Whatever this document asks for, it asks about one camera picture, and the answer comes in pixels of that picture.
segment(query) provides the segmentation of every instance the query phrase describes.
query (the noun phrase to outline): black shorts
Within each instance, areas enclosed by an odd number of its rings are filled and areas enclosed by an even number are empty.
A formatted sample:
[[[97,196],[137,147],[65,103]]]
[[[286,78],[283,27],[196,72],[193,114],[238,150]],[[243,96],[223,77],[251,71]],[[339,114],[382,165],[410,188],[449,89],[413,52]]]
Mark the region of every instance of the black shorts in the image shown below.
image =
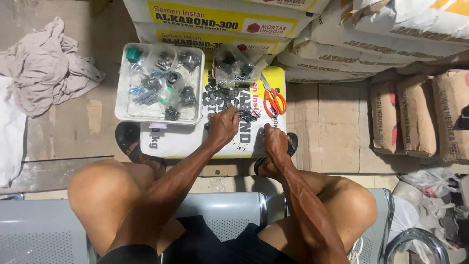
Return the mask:
[[[176,239],[161,256],[147,245],[115,248],[98,264],[296,264],[281,251],[260,240],[259,226],[248,224],[236,238],[221,242],[202,216],[177,219],[186,232]]]

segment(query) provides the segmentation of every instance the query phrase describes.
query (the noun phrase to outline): scissors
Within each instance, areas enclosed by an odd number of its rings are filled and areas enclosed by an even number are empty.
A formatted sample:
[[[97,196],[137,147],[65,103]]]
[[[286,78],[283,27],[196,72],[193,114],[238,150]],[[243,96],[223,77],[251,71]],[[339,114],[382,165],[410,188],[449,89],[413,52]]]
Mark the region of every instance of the scissors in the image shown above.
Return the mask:
[[[267,114],[270,117],[276,117],[278,115],[283,115],[285,113],[285,111],[287,110],[287,102],[285,101],[285,98],[280,93],[277,93],[277,91],[275,89],[272,89],[270,87],[269,83],[267,82],[267,80],[265,79],[265,76],[262,73],[261,73],[261,80],[264,83],[264,89],[265,89],[265,92],[264,92],[264,108],[265,108],[265,111],[267,112]],[[283,104],[282,108],[280,107],[280,104],[277,101],[277,98],[279,98],[280,101],[282,102],[282,104]]]

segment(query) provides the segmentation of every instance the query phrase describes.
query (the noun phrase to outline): forearm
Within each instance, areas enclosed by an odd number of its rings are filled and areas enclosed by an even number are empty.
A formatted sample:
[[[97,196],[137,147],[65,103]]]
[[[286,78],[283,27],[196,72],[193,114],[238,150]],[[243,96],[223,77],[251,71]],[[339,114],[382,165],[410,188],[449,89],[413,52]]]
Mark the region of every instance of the forearm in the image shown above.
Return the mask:
[[[155,241],[202,169],[218,150],[218,147],[206,141],[158,179],[128,212],[111,248]]]
[[[302,235],[312,250],[315,264],[348,263],[339,234],[320,199],[298,173],[289,156],[273,157],[284,176],[284,191],[290,212],[298,220]]]

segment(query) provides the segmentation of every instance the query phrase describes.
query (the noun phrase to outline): hand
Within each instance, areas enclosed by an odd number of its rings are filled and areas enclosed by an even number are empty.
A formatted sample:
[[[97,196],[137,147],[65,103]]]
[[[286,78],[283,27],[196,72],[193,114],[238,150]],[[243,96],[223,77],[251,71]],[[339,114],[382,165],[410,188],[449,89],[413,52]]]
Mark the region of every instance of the hand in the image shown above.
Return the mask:
[[[264,125],[264,151],[273,160],[278,156],[287,154],[288,137],[280,128]]]
[[[207,141],[221,149],[235,137],[238,128],[238,108],[231,106],[210,118]]]

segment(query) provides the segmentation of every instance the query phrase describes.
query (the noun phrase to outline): black sandal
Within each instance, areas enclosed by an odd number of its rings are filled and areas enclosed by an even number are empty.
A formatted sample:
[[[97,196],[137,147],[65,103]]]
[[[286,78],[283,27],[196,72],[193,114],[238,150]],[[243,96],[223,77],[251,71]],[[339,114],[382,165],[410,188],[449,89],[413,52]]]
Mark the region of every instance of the black sandal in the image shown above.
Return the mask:
[[[295,154],[296,152],[296,149],[298,148],[298,136],[295,134],[295,133],[287,133],[287,136],[290,137],[290,141],[288,141],[288,150],[287,150],[287,154],[291,157]],[[260,158],[258,160],[256,160],[256,162],[254,163],[254,173],[256,175],[259,175],[258,173],[258,170],[259,170],[259,167],[261,166],[262,162],[264,162],[265,158]]]
[[[130,146],[134,144],[136,141],[140,141],[140,127],[135,123],[120,122],[116,127],[114,135],[116,137],[117,145],[122,150],[122,152],[125,155],[127,155],[127,150],[130,148]],[[135,148],[132,150],[132,152],[127,156],[129,157],[131,162],[137,163],[141,152],[142,151],[140,149],[140,142],[139,142],[135,146]],[[150,156],[150,160],[159,162],[161,165],[163,165],[166,168],[165,159]]]

